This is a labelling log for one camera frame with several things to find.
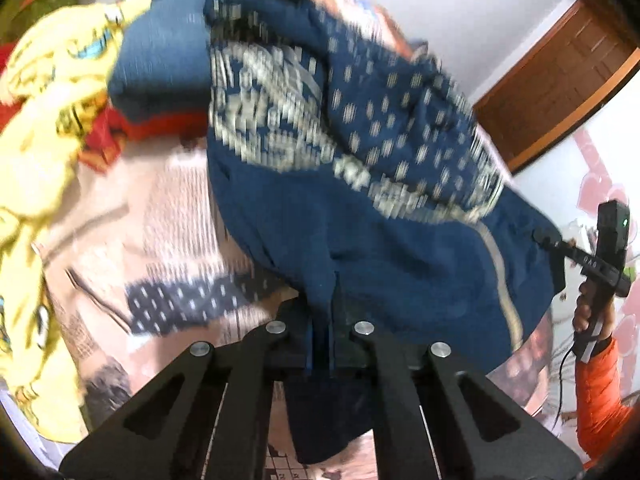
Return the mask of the orange sleeve forearm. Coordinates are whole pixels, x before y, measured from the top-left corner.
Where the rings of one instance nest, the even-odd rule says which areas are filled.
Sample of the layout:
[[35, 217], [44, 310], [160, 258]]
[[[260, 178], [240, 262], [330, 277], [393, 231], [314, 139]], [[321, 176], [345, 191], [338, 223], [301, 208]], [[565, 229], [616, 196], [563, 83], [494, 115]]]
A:
[[622, 403], [618, 345], [613, 337], [601, 341], [600, 352], [575, 366], [577, 440], [592, 466], [618, 437], [632, 408]]

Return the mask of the right hand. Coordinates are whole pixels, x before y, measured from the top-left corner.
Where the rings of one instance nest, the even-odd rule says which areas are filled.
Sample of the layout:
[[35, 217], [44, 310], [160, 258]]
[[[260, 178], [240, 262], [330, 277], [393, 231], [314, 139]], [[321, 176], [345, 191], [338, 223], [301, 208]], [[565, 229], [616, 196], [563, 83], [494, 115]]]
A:
[[[584, 332], [593, 318], [592, 307], [597, 295], [597, 284], [590, 280], [585, 280], [579, 286], [579, 296], [576, 300], [574, 311], [573, 327], [577, 333]], [[608, 304], [600, 310], [598, 320], [602, 323], [599, 339], [605, 340], [612, 336], [615, 325], [615, 308], [613, 299], [608, 300]]]

